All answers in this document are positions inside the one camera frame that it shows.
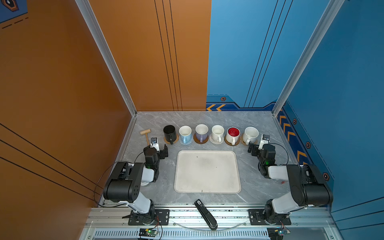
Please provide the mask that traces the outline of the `black mug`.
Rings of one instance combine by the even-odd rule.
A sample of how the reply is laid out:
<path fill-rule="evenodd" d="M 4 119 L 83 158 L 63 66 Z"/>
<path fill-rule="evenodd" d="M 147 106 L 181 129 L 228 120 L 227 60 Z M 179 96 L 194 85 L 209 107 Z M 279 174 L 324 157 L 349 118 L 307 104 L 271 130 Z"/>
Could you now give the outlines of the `black mug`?
<path fill-rule="evenodd" d="M 176 128 L 173 125 L 167 125 L 163 128 L 163 132 L 165 137 L 167 138 L 167 141 L 172 144 L 177 137 Z"/>

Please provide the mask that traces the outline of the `woven rattan round coaster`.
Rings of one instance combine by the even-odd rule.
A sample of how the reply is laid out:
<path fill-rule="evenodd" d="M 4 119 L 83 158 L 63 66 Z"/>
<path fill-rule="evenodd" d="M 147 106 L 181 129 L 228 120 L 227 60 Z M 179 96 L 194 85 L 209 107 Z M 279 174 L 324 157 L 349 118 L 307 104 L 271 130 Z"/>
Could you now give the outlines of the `woven rattan round coaster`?
<path fill-rule="evenodd" d="M 178 134 L 176 134 L 176 139 L 173 141 L 173 143 L 172 144 L 175 144 L 175 143 L 177 143 L 178 141 L 179 141 L 179 135 Z M 165 143 L 166 144 L 168 144 L 168 145 L 172 145 L 169 141 L 167 141 L 167 138 L 164 136 L 164 141 L 165 141 Z"/>

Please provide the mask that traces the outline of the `dark brown round wooden coaster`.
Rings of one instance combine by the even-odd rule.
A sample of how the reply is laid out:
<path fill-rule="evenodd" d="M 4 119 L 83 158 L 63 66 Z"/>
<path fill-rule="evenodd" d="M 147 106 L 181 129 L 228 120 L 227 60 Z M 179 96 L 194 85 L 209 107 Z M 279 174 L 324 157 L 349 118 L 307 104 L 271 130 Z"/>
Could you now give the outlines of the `dark brown round wooden coaster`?
<path fill-rule="evenodd" d="M 225 143 L 226 143 L 227 145 L 229 145 L 229 146 L 232 146 L 232 147 L 237 146 L 237 145 L 241 142 L 241 140 L 242 140 L 242 139 L 239 138 L 239 139 L 235 142 L 235 144 L 232 145 L 232 143 L 230 143 L 229 141 L 227 141 L 226 138 L 224 138 Z"/>

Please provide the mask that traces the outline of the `red mug white handle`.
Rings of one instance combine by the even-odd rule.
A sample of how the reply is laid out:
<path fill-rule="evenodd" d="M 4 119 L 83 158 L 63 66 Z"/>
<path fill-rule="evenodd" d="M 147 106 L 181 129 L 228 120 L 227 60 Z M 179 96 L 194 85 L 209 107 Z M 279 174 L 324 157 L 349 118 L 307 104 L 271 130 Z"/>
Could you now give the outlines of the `red mug white handle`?
<path fill-rule="evenodd" d="M 230 127 L 227 130 L 227 134 L 226 134 L 225 138 L 227 139 L 227 141 L 232 143 L 232 145 L 234 145 L 235 142 L 240 138 L 240 133 L 241 132 L 238 128 Z"/>

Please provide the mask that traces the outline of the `light blue mug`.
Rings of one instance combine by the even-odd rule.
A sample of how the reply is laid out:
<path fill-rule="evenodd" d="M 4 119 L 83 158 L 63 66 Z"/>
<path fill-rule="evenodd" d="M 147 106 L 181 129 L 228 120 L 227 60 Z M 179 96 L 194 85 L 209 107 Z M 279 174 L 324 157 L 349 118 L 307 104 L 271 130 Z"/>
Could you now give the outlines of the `light blue mug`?
<path fill-rule="evenodd" d="M 179 135 L 181 136 L 192 136 L 192 129 L 189 126 L 182 126 L 179 129 Z"/>

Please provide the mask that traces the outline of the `clear glass round coaster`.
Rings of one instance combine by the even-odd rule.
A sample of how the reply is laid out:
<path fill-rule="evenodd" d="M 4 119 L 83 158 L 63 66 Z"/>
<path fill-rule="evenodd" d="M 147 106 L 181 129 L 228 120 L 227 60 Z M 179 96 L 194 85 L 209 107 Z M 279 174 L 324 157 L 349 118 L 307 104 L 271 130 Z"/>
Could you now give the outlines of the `clear glass round coaster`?
<path fill-rule="evenodd" d="M 180 137 L 180 142 L 182 145 L 189 145 L 193 142 L 193 137 L 191 135 L 189 136 L 181 136 Z"/>

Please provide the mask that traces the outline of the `purple mug white inside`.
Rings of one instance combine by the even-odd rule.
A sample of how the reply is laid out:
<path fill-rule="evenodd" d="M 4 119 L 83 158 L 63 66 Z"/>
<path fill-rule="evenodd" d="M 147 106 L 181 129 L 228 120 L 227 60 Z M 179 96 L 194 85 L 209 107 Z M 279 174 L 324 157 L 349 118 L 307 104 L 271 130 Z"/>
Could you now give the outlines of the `purple mug white inside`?
<path fill-rule="evenodd" d="M 195 131 L 196 136 L 200 139 L 201 142 L 209 136 L 209 128 L 207 125 L 199 124 L 196 126 Z"/>

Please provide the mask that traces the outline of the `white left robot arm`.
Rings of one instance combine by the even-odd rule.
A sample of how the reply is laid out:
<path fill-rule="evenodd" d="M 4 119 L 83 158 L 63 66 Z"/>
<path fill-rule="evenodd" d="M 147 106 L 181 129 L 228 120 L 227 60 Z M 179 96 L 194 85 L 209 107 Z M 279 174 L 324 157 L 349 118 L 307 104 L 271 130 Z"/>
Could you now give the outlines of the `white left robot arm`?
<path fill-rule="evenodd" d="M 130 164 L 118 162 L 103 190 L 104 199 L 132 209 L 128 217 L 134 225 L 160 224 L 154 202 L 145 197 L 140 188 L 142 183 L 156 182 L 159 176 L 160 160 L 169 156 L 168 147 L 163 150 L 147 146 L 144 148 L 145 162 Z"/>

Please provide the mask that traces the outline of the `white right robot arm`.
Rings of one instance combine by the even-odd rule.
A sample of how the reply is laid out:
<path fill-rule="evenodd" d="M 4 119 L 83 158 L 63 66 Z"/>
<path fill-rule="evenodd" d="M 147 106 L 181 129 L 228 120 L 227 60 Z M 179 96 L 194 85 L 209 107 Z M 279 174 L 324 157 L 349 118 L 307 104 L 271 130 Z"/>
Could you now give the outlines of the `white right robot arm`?
<path fill-rule="evenodd" d="M 281 223 L 289 214 L 308 206 L 325 206 L 333 202 L 333 193 L 315 165 L 276 164 L 275 146 L 249 144 L 248 152 L 259 160 L 258 169 L 266 179 L 282 180 L 290 185 L 290 192 L 270 199 L 260 215 L 268 224 Z"/>

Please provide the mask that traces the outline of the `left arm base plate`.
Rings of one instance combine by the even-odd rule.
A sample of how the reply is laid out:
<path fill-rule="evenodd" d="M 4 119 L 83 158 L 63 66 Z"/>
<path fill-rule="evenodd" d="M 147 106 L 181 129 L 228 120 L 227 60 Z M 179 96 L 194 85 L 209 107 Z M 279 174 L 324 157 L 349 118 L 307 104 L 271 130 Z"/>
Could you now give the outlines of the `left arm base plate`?
<path fill-rule="evenodd" d="M 128 220 L 129 226 L 155 226 L 160 223 L 162 226 L 167 226 L 170 219 L 170 210 L 155 209 L 152 213 L 139 214 L 131 211 Z"/>

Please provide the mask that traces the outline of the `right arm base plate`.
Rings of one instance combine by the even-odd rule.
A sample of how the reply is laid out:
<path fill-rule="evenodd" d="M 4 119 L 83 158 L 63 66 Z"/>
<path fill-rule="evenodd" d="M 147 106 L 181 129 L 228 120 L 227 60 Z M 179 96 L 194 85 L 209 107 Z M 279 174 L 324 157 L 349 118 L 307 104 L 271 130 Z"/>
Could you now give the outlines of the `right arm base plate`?
<path fill-rule="evenodd" d="M 290 216 L 287 214 L 276 214 L 274 211 L 265 213 L 262 209 L 249 209 L 249 218 L 252 226 L 256 225 L 285 225 L 292 224 Z"/>

